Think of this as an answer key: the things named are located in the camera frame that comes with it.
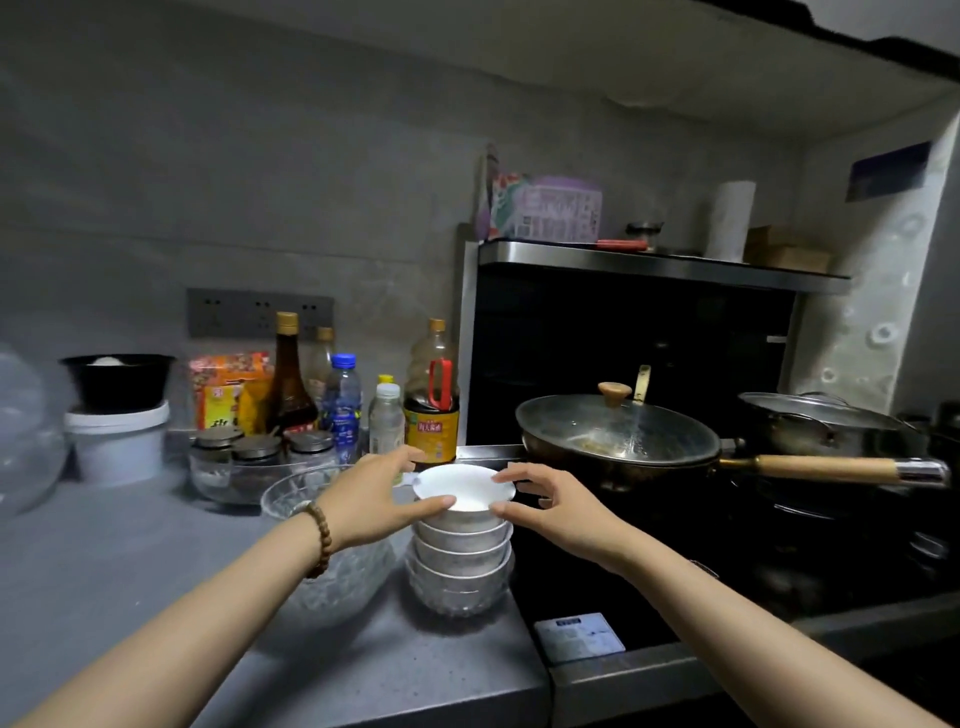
pot lid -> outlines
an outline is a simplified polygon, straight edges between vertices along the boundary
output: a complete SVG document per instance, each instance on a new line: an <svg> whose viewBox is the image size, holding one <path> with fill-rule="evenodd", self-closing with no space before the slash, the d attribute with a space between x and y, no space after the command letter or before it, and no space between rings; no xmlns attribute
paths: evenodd
<svg viewBox="0 0 960 728"><path fill-rule="evenodd" d="M652 468L695 465L720 453L720 438L692 417L632 401L610 406L600 395L528 400L516 409L516 421L558 448Z"/></svg>
<svg viewBox="0 0 960 728"><path fill-rule="evenodd" d="M906 429L909 425L896 417L870 409L852 407L839 402L818 400L801 395L780 395L773 392L744 392L738 395L747 404L779 414L811 417L825 425L864 427L867 429Z"/></svg>

electrical outlet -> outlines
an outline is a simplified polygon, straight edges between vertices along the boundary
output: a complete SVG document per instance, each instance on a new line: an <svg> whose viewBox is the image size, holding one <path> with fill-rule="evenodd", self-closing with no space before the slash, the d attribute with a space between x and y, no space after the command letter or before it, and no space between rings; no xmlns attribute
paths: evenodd
<svg viewBox="0 0 960 728"><path fill-rule="evenodd" d="M333 299L329 296L186 289L187 331L192 338L272 338L278 311L298 314L301 334L333 326Z"/></svg>

white bowl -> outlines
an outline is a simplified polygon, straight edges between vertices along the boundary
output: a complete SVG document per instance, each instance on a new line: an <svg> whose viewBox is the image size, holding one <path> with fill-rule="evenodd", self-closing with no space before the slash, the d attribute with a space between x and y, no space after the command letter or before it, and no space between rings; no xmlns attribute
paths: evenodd
<svg viewBox="0 0 960 728"><path fill-rule="evenodd" d="M407 576L417 598L429 609L448 617L471 617L490 609L507 593L514 570L514 554L495 570L479 576L445 576L424 566L413 546L407 551Z"/></svg>
<svg viewBox="0 0 960 728"><path fill-rule="evenodd" d="M514 525L506 521L488 531L476 533L457 533L456 531L442 531L429 523L417 521L414 523L414 532L420 536L425 544L430 544L444 551L455 553L475 553L486 551L488 548L500 546L504 541L510 541L514 535Z"/></svg>
<svg viewBox="0 0 960 728"><path fill-rule="evenodd" d="M414 551L420 563L446 576L480 576L493 571L503 563L508 548L510 542L505 541L485 551L458 553L425 544L420 536L414 536Z"/></svg>
<svg viewBox="0 0 960 728"><path fill-rule="evenodd" d="M451 508L424 519L442 531L477 533L496 528L503 519L490 510L491 503L511 500L516 488L511 482L494 483L496 471L478 465L438 465L418 473L413 489L417 499L433 496L456 496Z"/></svg>

blue bottle cap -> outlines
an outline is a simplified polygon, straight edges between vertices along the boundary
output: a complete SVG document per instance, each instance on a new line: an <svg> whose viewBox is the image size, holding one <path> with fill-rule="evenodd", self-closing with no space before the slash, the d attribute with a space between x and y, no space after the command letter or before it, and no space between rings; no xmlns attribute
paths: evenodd
<svg viewBox="0 0 960 728"><path fill-rule="evenodd" d="M357 365L357 356L353 353L335 353L330 363L337 369L353 369Z"/></svg>

lid knob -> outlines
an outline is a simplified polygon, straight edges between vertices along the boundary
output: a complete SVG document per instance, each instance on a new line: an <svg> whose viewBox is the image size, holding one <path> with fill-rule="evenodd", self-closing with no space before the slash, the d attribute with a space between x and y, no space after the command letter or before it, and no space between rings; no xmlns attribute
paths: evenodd
<svg viewBox="0 0 960 728"><path fill-rule="evenodd" d="M626 384L620 384L616 381L602 381L597 384L597 389L603 395L604 404L608 407L619 407L623 401L633 392Z"/></svg>

